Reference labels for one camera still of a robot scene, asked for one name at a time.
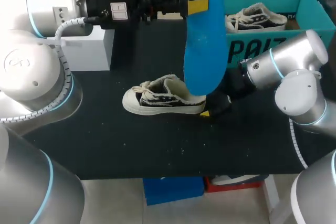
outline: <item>white floor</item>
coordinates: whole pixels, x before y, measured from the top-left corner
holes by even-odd
[[[294,178],[276,175],[280,197],[290,189]],[[85,180],[83,184],[88,204],[81,224],[269,224],[261,188],[147,206],[142,179]]]

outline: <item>black tabletop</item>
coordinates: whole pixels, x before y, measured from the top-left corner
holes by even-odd
[[[185,30],[181,20],[158,20],[141,24],[135,41],[130,33],[116,32],[111,71],[74,73],[83,88],[80,109],[25,138],[81,179],[302,171],[274,90],[235,102],[219,119],[124,110],[122,97],[132,86],[169,73],[183,78]],[[322,75],[325,96],[336,100],[329,65]],[[336,148],[330,137],[297,127],[295,132],[308,164]]]

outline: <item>white box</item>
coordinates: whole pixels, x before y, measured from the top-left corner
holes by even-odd
[[[110,70],[114,30],[103,30],[100,26],[94,26],[89,36],[62,39],[81,43],[81,46],[62,47],[71,71]]]

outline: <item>black canvas sneaker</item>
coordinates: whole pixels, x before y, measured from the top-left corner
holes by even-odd
[[[199,114],[204,110],[205,98],[205,95],[190,94],[183,81],[169,74],[132,87],[125,93],[122,105],[127,111],[138,115]]]
[[[255,33],[283,31],[287,23],[284,15],[271,12],[263,3],[242,9],[239,13],[225,16],[228,33]]]

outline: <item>blue insole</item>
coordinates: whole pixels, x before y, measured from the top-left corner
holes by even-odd
[[[187,17],[184,81],[194,95],[214,91],[228,59],[224,0],[209,0],[208,10]]]

